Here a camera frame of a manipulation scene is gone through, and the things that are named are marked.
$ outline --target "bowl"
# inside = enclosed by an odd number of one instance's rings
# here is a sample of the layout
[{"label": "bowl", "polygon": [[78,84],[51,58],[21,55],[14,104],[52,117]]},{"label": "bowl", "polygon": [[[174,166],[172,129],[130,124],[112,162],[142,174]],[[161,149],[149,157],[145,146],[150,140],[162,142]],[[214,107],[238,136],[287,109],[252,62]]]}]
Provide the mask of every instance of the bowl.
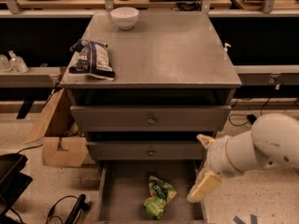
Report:
[{"label": "bowl", "polygon": [[122,30],[130,30],[137,22],[139,11],[133,7],[119,7],[110,12],[113,22]]}]

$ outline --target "open cardboard box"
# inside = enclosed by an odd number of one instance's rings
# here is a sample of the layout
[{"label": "open cardboard box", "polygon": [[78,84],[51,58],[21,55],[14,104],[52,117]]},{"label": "open cardboard box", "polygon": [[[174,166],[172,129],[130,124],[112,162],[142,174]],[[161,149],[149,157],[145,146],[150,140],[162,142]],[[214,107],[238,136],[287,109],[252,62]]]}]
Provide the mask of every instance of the open cardboard box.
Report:
[{"label": "open cardboard box", "polygon": [[45,105],[25,143],[43,138],[44,165],[79,167],[84,162],[88,149],[84,137],[64,137],[64,132],[69,130],[73,123],[66,90],[61,89],[55,92]]}]

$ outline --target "transparent plastic bottle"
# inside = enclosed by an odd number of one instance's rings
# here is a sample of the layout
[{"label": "transparent plastic bottle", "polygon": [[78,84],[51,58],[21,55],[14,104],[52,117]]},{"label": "transparent plastic bottle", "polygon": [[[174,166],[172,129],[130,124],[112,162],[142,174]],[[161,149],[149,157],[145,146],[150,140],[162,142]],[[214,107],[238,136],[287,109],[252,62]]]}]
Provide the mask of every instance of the transparent plastic bottle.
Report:
[{"label": "transparent plastic bottle", "polygon": [[10,71],[12,69],[7,56],[0,54],[0,70]]},{"label": "transparent plastic bottle", "polygon": [[22,59],[22,57],[17,56],[13,50],[10,50],[8,52],[9,56],[11,57],[9,63],[14,69],[14,71],[19,72],[19,73],[25,73],[28,71],[28,67],[25,63],[25,61]]}]

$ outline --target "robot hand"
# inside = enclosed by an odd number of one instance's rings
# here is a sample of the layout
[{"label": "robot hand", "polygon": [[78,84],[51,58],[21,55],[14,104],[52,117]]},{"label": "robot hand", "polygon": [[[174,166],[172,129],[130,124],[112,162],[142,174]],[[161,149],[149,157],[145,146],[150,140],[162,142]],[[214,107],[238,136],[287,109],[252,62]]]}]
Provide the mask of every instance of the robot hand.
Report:
[{"label": "robot hand", "polygon": [[206,168],[199,174],[188,201],[198,203],[221,184],[222,177],[243,175],[254,169],[299,169],[299,121],[272,113],[258,118],[250,131],[213,139],[197,135],[207,149]]}]

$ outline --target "grey tabletop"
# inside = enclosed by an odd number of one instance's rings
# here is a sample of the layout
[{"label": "grey tabletop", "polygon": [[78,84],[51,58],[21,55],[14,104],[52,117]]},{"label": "grey tabletop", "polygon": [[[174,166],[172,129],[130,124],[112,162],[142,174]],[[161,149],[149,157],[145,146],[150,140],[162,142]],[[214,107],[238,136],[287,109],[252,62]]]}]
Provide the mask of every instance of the grey tabletop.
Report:
[{"label": "grey tabletop", "polygon": [[[136,25],[120,30],[106,11],[96,13],[83,37],[108,44],[113,81],[64,74],[69,89],[227,88],[241,81],[207,14],[140,10]],[[78,58],[75,53],[70,65]]]}]

